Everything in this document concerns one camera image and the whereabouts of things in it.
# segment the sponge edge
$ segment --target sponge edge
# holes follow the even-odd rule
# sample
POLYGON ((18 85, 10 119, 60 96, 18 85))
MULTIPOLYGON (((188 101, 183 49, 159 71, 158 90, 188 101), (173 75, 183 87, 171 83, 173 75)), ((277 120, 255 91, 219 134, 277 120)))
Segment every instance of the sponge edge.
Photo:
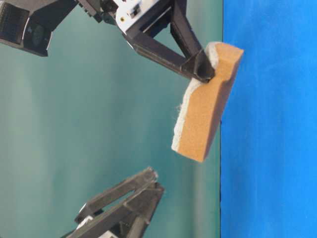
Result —
POLYGON ((212 42, 206 48, 215 77, 203 84, 192 79, 174 128, 172 150, 202 162, 208 155, 234 82, 243 50, 212 42))

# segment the black metal bracket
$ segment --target black metal bracket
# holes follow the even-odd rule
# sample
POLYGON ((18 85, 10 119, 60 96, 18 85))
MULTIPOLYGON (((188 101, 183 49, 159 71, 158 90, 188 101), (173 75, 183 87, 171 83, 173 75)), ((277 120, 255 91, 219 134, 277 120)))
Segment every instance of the black metal bracket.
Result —
POLYGON ((186 18, 186 1, 160 0, 123 36, 138 54, 187 78, 207 83, 214 77, 214 69, 186 18), (154 39, 168 23, 185 57, 154 39))
POLYGON ((106 232, 118 238, 141 238, 163 192, 157 174, 147 168, 88 201, 75 218, 82 226, 62 238, 99 238, 106 232), (132 191, 126 199, 103 211, 104 207, 132 191))

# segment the green wall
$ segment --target green wall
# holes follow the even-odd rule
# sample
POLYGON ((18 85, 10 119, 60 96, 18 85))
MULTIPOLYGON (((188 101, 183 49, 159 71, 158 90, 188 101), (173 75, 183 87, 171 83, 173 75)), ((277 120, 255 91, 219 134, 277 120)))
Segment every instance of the green wall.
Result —
MULTIPOLYGON (((221 41, 222 1, 188 5, 202 45, 221 41)), ((175 47, 168 31, 158 39, 175 47)), ((170 148, 187 79, 80 8, 49 58, 0 55, 0 237, 60 237, 89 198, 147 166, 166 193, 145 237, 219 237, 220 133, 204 164, 170 148)))

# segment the blue wall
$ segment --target blue wall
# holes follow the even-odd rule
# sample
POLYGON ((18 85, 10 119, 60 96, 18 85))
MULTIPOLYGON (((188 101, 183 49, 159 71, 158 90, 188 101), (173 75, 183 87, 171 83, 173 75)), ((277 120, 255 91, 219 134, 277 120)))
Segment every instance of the blue wall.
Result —
POLYGON ((223 238, 317 237, 317 2, 225 0, 245 50, 221 130, 223 238))

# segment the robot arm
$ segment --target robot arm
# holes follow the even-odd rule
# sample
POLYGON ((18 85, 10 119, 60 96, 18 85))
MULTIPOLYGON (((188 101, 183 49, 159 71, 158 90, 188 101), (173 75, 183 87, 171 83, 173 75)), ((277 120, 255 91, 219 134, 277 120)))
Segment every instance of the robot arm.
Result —
POLYGON ((140 55, 187 78, 209 82, 214 69, 187 18, 186 0, 43 0, 34 12, 0 0, 0 42, 47 56, 52 32, 79 4, 94 17, 116 25, 140 55), (155 40, 170 24, 184 56, 155 40))
POLYGON ((163 192, 157 174, 147 168, 88 201, 75 218, 77 229, 62 238, 141 238, 163 192), (129 192, 122 202, 103 210, 129 192))

